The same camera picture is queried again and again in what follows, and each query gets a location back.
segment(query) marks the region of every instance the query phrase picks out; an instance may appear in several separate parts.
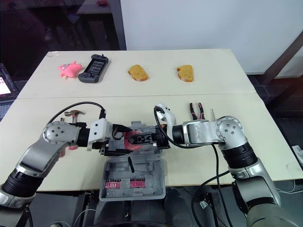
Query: open tool case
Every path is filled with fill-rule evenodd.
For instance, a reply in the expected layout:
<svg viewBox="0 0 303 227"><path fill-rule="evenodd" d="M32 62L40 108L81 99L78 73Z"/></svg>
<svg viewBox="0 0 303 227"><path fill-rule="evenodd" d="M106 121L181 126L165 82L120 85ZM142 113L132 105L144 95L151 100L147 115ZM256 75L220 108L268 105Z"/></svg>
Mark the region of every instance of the open tool case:
<svg viewBox="0 0 303 227"><path fill-rule="evenodd" d="M155 132L155 127L132 122L130 127L141 133ZM125 148L124 137L111 140L113 148ZM162 150L153 144L142 145L127 155L111 157L104 165L99 199L101 201L155 200L165 197L164 165L160 158ZM134 173L128 163L131 158Z"/></svg>

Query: white table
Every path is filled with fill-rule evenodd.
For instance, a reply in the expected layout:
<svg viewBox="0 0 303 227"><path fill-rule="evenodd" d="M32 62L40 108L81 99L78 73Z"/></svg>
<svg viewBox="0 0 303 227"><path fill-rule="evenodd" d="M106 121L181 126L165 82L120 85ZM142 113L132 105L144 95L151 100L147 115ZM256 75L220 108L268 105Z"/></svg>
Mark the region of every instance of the white table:
<svg viewBox="0 0 303 227"><path fill-rule="evenodd" d="M244 126L255 153L261 158L271 178L275 181L302 178L303 172L294 158L282 134L256 93L208 94L186 96L137 96L137 97L89 97L89 98L19 98L0 122L0 182L4 182L25 150L38 140L49 119L64 107L80 102L93 101L107 110L107 119L113 123L130 125L141 120L155 125L153 107L158 102L170 106L177 123L191 120L188 103L201 102L205 117L210 119L210 109L218 118L224 115L237 117ZM86 115L79 121L90 125L98 118L99 110L92 105L77 107ZM171 148L163 151L166 185L194 185L215 176L215 155L211 146L196 149ZM227 164L219 152L219 172L227 170ZM67 150L39 191L85 190L100 187L106 157L97 150L85 148ZM226 175L221 183L230 183Z"/></svg>
<svg viewBox="0 0 303 227"><path fill-rule="evenodd" d="M93 54L104 54L109 64L102 81L96 84L77 78L60 77L58 66L66 63L86 67ZM137 82L128 74L140 64L149 79ZM178 78L177 67L191 64L194 82ZM35 70L18 98L171 96L255 93L255 89L227 49L171 51L74 51L49 52Z"/></svg>

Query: bread slice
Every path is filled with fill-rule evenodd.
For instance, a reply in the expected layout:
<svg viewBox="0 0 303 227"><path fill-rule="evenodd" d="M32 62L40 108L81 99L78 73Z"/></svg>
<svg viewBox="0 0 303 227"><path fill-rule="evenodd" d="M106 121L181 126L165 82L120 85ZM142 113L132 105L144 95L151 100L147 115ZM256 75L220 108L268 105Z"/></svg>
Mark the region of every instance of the bread slice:
<svg viewBox="0 0 303 227"><path fill-rule="evenodd" d="M194 70L191 65L182 65L177 68L178 77L180 80L185 82L193 82L194 80Z"/></svg>
<svg viewBox="0 0 303 227"><path fill-rule="evenodd" d="M128 73L132 75L132 78L136 81L145 81L148 79L146 72L140 65L133 65Z"/></svg>

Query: red pliers handle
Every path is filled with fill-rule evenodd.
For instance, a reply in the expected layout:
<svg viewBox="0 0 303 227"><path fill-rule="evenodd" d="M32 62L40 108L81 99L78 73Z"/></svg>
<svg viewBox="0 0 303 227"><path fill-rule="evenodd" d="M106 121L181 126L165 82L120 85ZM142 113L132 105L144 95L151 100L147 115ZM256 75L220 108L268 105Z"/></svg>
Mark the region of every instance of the red pliers handle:
<svg viewBox="0 0 303 227"><path fill-rule="evenodd" d="M199 117L197 116L197 114L194 111L193 104L192 103L189 104L189 109L190 109L191 115L193 116L193 120L205 119L202 104L198 103L198 106L199 106L199 109L200 109Z"/></svg>

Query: pink plush toy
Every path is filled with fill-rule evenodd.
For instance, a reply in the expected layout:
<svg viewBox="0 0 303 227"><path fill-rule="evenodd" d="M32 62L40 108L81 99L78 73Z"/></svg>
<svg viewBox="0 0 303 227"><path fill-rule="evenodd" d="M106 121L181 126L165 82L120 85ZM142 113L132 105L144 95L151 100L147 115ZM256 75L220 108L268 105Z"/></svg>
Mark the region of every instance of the pink plush toy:
<svg viewBox="0 0 303 227"><path fill-rule="evenodd" d="M81 68L82 65L76 64L76 61L73 61L71 64L64 64L58 67L58 69L61 71L61 77L75 77Z"/></svg>

